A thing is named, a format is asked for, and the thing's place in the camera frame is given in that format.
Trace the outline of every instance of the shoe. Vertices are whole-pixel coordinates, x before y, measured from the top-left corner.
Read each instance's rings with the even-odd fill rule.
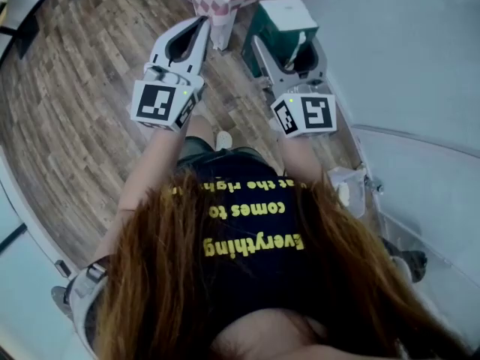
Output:
[[[217,134],[217,142],[215,143],[215,150],[220,151],[221,149],[228,149],[232,148],[233,140],[232,135],[226,132],[225,130],[221,130]]]

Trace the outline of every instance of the hair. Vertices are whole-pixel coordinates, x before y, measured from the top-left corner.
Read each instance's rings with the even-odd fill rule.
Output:
[[[323,179],[296,184],[296,219],[317,276],[328,345],[364,356],[465,359],[462,343],[427,312],[378,236],[341,205]],[[209,357],[200,258],[214,197],[192,173],[172,178],[124,225],[109,262],[95,342],[100,360]]]

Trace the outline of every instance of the table leg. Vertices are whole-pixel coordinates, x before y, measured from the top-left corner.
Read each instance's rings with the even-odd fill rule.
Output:
[[[232,34],[233,23],[235,22],[235,16],[237,10],[230,12],[228,23],[225,25],[213,25],[211,27],[210,38],[213,42],[213,49],[223,51],[227,48]]]

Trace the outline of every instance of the hardwood floor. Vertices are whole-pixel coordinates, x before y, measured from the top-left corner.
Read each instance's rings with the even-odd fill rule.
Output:
[[[198,110],[281,172],[268,107],[240,56],[253,12],[238,12],[230,51],[210,44]],[[185,0],[46,0],[27,56],[12,51],[1,66],[0,143],[31,207],[78,266],[90,260],[146,146],[148,130],[128,114],[134,80],[157,37],[192,16]],[[314,140],[326,169],[361,163],[339,117],[337,133]],[[375,226],[369,209],[365,220]]]

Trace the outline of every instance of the woman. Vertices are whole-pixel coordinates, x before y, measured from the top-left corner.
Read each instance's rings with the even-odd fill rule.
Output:
[[[215,152],[202,117],[186,136],[155,132],[96,253],[100,360],[467,357],[306,139],[279,139],[286,178],[251,148]]]

